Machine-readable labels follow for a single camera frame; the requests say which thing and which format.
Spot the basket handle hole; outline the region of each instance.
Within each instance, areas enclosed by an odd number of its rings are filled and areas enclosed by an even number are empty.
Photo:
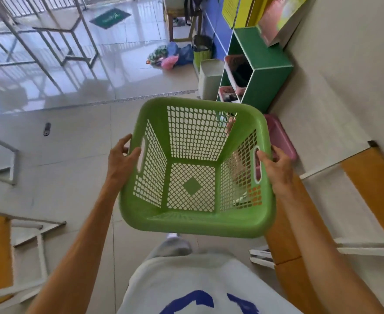
[[[259,151],[260,148],[256,145],[254,148],[254,181],[256,184],[259,184],[262,179],[262,166],[260,164],[260,159],[257,156],[257,151]]]
[[[146,154],[146,138],[143,138],[143,140],[141,142],[141,153],[140,153],[140,157],[138,158],[138,162],[137,162],[138,173],[140,173],[143,169],[144,154]]]

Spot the wooden stool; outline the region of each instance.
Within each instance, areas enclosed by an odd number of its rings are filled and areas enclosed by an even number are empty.
[[[198,30],[197,35],[201,35],[202,26],[202,11],[199,11],[192,17],[191,29],[189,31],[189,37],[187,38],[173,38],[173,19],[176,17],[185,17],[184,9],[170,9],[166,8],[166,3],[163,4],[163,18],[167,23],[169,41],[170,42],[192,42],[192,34],[196,24],[196,18],[198,18]]]

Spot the blue print on shirt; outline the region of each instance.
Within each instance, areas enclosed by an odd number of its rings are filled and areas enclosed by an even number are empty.
[[[237,303],[237,305],[240,306],[240,309],[243,314],[259,314],[259,310],[257,309],[256,305],[254,305],[252,302],[242,300],[237,296],[234,296],[229,293],[227,293],[227,296],[230,301]]]
[[[214,308],[214,300],[212,299],[212,296],[202,290],[196,290],[184,297],[170,302],[160,314],[174,314],[175,312],[184,309],[193,301],[196,301],[196,305],[206,305]]]

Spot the white plastic bin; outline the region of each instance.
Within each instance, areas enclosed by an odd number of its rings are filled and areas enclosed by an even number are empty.
[[[219,59],[201,61],[199,71],[198,92],[202,100],[217,100],[224,62]]]

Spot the white shirt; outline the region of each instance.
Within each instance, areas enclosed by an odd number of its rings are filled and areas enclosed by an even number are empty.
[[[221,253],[157,257],[132,275],[117,314],[301,314],[247,266]]]

